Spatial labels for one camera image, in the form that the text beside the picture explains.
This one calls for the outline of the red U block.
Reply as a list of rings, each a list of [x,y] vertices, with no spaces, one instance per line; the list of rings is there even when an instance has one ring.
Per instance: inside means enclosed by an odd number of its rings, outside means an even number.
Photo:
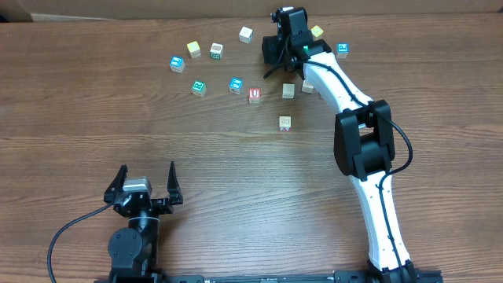
[[[260,88],[250,88],[248,90],[248,103],[249,104],[259,104],[262,100],[261,89]]]

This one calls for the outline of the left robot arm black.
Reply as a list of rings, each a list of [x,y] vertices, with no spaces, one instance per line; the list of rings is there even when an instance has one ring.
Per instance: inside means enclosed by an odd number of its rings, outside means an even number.
[[[157,266],[160,216],[172,214],[183,203],[174,163],[167,177],[167,196],[152,197],[149,179],[128,178],[123,165],[104,193],[104,202],[128,219],[108,241],[112,267],[109,282],[167,282],[167,275]]]

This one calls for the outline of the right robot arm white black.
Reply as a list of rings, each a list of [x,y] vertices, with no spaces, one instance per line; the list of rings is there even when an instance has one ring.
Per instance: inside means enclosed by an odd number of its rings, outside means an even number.
[[[296,72],[335,113],[336,164],[357,191],[369,239],[367,282],[416,282],[417,273],[400,233],[391,177],[395,134],[390,105],[361,92],[339,66],[322,39],[314,39],[303,7],[272,13],[277,34],[263,39],[264,61],[273,70]]]

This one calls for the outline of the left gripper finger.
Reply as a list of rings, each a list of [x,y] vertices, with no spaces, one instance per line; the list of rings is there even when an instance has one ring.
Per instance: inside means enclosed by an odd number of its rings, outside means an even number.
[[[183,204],[183,195],[178,184],[174,162],[171,161],[167,179],[167,191],[169,193],[171,205]]]
[[[112,203],[117,194],[123,191],[123,184],[127,178],[128,168],[126,164],[123,164],[111,184],[105,190],[104,202],[106,204]]]

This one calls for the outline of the blue L block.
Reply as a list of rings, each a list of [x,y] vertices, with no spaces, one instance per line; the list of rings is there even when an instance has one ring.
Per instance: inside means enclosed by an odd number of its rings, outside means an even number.
[[[292,129],[292,117],[280,116],[278,124],[279,124],[279,131],[290,131]]]

